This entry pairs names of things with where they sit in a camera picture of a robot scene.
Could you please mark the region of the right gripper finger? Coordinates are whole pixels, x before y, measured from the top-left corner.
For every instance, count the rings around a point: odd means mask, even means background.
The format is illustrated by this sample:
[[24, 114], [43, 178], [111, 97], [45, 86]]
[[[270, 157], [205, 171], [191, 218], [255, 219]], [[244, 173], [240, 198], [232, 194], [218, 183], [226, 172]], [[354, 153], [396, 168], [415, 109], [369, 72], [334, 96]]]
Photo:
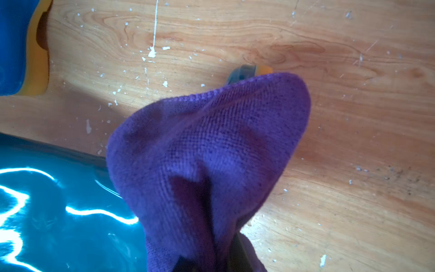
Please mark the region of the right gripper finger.
[[242, 233], [235, 234], [227, 260], [228, 272], [253, 272], [250, 241]]

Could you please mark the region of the purple cloth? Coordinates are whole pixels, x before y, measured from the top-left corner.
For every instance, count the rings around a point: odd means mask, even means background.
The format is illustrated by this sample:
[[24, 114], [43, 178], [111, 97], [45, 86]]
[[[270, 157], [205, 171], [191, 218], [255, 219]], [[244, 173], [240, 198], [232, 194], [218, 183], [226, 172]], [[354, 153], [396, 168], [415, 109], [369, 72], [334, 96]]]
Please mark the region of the purple cloth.
[[231, 244], [262, 207], [308, 124], [304, 81], [262, 75], [152, 103], [110, 136], [109, 176], [146, 236], [147, 270], [181, 260], [229, 270]]

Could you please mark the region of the teal boot with yellow sole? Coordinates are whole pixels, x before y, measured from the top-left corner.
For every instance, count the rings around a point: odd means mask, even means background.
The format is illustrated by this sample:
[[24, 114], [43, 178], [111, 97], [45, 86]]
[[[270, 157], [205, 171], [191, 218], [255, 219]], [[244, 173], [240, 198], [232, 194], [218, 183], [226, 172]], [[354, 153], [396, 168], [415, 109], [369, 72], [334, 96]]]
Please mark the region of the teal boot with yellow sole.
[[1, 135], [3, 272], [144, 272], [145, 235], [103, 157]]

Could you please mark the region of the bright blue rubber boot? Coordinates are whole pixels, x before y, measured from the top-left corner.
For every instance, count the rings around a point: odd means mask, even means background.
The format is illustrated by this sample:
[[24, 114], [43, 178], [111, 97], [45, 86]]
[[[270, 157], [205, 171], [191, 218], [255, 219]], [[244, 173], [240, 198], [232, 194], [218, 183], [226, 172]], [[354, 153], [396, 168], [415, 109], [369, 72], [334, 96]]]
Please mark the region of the bright blue rubber boot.
[[1, 96], [46, 91], [46, 22], [51, 6], [52, 1], [1, 1]]

